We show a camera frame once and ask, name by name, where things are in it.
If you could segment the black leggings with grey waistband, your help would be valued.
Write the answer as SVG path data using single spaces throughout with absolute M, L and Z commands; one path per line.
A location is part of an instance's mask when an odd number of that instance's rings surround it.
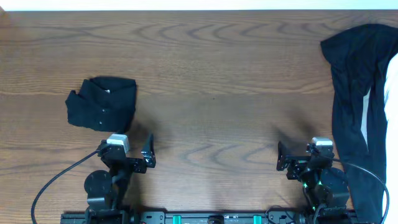
M 397 55 L 397 29 L 356 26 L 321 41 L 320 47 L 331 66 L 332 135 L 354 209 L 359 221 L 379 223 L 387 166 L 384 85 L 388 64 Z

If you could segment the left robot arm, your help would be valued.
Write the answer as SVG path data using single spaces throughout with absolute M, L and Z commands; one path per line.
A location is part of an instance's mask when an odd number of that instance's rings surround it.
M 140 217 L 133 208 L 123 204 L 123 198 L 135 173 L 144 174 L 154 168 L 154 136 L 147 138 L 141 158 L 127 156 L 129 140 L 125 134 L 112 134 L 97 148 L 98 157 L 108 167 L 96 170 L 85 180 L 88 208 L 84 223 L 139 223 Z

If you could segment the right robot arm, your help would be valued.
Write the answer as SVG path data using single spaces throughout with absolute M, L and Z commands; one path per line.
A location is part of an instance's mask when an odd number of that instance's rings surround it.
M 314 137 L 301 154 L 278 142 L 277 151 L 276 169 L 286 170 L 287 179 L 302 184 L 308 205 L 291 217 L 292 223 L 348 223 L 348 183 L 345 173 L 332 166 L 333 141 Z

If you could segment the folded black shirt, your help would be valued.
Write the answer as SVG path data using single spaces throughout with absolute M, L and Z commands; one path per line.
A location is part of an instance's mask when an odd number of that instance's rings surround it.
M 74 126 L 123 134 L 136 111 L 136 81 L 121 77 L 83 80 L 78 91 L 65 100 L 67 120 Z

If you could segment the white garment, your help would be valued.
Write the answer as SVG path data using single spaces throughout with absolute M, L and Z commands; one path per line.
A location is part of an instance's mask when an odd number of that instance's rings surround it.
M 397 55 L 388 64 L 384 85 L 386 131 L 386 186 L 390 204 L 386 224 L 397 224 Z

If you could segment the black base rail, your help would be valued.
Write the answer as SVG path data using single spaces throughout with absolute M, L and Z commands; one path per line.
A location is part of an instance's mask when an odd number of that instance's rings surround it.
M 336 217 L 318 214 L 316 220 L 313 215 L 306 215 L 294 211 L 281 209 L 269 210 L 264 213 L 169 213 L 143 212 L 129 215 L 125 212 L 111 213 L 64 213 L 60 217 L 61 224 L 306 224 L 306 223 L 359 223 L 353 212 L 347 212 Z

